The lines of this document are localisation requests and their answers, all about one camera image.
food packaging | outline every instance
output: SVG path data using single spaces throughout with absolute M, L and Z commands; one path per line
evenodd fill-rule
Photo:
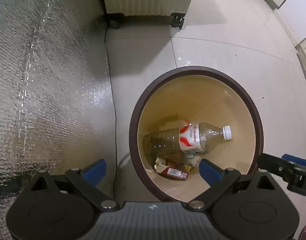
M 184 165 L 162 157 L 157 157 L 154 169 L 156 173 L 165 177 L 179 180 L 187 180 L 189 177 L 189 171 Z

silver foil wall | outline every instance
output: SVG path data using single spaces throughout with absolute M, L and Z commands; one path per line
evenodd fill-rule
M 115 110 L 98 0 L 0 0 L 0 239 L 38 169 L 103 158 L 112 195 Z

trash can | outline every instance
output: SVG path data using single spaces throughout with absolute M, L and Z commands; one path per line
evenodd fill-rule
M 143 137 L 156 130 L 176 128 L 177 123 L 206 122 L 230 125 L 232 140 L 202 156 L 220 168 L 233 167 L 252 174 L 263 152 L 263 128 L 257 108 L 248 93 L 226 74 L 201 66 L 173 69 L 154 80 L 134 108 L 129 131 L 130 153 L 144 185 L 161 201 L 189 202 L 209 185 L 198 167 L 186 181 L 158 175 L 143 152 Z

black cable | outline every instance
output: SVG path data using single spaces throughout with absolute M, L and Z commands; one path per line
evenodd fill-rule
M 112 99 L 113 99 L 113 105 L 114 105 L 114 112 L 115 112 L 115 176 L 114 176 L 114 181 L 113 181 L 113 199 L 115 200 L 115 181 L 117 177 L 117 137 L 116 137 L 116 123 L 117 123 L 117 115 L 116 115 L 116 107 L 115 107 L 115 101 L 114 101 L 114 95 L 113 95 L 113 87 L 112 87 L 112 77 L 111 77 L 111 67 L 110 67 L 110 58 L 109 58 L 109 51 L 108 47 L 106 46 L 106 34 L 108 32 L 108 23 L 106 23 L 106 30 L 105 30 L 105 35 L 104 35 L 104 43 L 106 47 L 106 53 L 108 56 L 108 65 L 109 65 L 109 74 L 110 74 L 110 83 L 111 83 L 111 90 L 112 90 Z

bottle label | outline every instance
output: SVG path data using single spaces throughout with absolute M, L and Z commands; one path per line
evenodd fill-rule
M 183 152 L 203 152 L 198 124 L 180 128 L 180 147 Z
M 182 176 L 182 171 L 178 171 L 178 170 L 175 170 L 175 169 L 169 168 L 168 171 L 167 171 L 167 174 L 182 178 L 181 177 Z

